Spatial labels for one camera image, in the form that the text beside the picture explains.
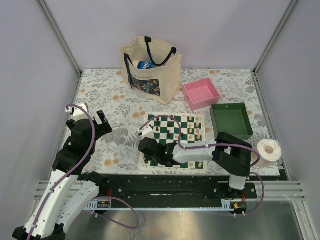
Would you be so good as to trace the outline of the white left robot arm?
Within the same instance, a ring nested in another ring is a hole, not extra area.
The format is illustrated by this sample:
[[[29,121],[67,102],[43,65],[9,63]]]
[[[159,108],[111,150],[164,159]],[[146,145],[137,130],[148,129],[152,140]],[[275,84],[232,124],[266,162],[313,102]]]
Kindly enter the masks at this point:
[[[56,154],[48,185],[36,210],[25,225],[14,230],[12,236],[16,240],[64,240],[86,204],[109,191],[107,178],[91,172],[85,176],[84,186],[65,203],[71,187],[95,153],[96,142],[113,131],[104,112],[97,111],[101,120],[98,124],[85,102],[67,105],[66,112],[71,115],[66,122],[71,135]]]

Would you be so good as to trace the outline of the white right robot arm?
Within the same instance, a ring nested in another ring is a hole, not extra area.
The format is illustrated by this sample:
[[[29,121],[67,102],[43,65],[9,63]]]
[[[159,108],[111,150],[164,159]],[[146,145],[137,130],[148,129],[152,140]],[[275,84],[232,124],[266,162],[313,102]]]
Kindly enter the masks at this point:
[[[189,162],[215,162],[229,173],[228,194],[239,198],[246,191],[245,182],[250,175],[252,146],[228,133],[220,132],[216,139],[186,145],[167,143],[162,145],[155,139],[144,137],[138,150],[148,161],[166,167]]]

